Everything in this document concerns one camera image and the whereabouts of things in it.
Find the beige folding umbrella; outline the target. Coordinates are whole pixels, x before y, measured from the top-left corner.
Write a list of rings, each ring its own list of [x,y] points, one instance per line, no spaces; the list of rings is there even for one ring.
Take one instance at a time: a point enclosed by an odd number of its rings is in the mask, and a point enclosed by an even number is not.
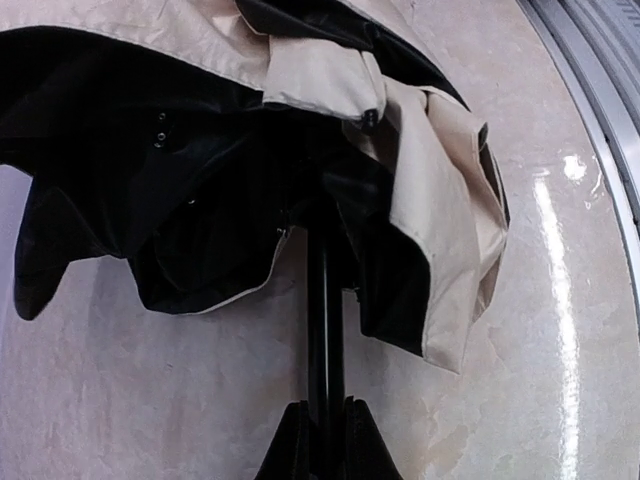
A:
[[[147,309],[200,314],[303,228],[310,479],[345,479],[342,293],[366,336],[460,370],[510,221],[487,133],[388,1],[5,1],[17,313],[112,256]]]

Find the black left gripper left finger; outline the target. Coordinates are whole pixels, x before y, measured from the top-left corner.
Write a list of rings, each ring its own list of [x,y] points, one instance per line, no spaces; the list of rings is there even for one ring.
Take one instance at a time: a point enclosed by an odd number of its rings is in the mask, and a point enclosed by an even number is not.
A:
[[[308,403],[290,403],[284,411],[255,480],[309,480],[309,437]]]

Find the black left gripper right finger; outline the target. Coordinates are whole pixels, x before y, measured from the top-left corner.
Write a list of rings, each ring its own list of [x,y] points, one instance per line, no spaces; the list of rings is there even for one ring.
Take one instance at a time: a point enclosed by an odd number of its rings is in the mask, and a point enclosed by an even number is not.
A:
[[[348,397],[345,415],[345,479],[400,480],[367,403]]]

